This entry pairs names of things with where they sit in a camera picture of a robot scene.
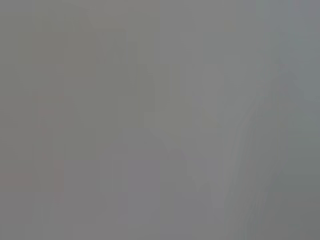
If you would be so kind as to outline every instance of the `gray background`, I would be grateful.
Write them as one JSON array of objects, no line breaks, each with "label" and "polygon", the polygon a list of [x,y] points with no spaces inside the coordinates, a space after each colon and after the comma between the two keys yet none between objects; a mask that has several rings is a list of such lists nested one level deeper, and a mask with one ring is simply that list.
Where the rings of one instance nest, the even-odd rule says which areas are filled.
[{"label": "gray background", "polygon": [[0,238],[318,239],[317,9],[1,1]]}]

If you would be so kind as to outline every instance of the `gray surface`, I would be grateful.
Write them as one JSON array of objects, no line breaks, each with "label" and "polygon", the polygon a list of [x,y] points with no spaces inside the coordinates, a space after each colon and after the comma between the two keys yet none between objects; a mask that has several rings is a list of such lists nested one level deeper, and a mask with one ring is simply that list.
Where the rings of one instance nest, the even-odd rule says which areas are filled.
[{"label": "gray surface", "polygon": [[317,1],[0,2],[0,238],[319,239]]}]

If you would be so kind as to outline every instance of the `gray wall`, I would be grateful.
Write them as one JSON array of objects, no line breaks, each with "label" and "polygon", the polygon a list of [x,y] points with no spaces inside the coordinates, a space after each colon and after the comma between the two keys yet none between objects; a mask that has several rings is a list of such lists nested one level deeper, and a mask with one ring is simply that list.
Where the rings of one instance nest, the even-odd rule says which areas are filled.
[{"label": "gray wall", "polygon": [[318,6],[1,1],[1,239],[319,238]]}]

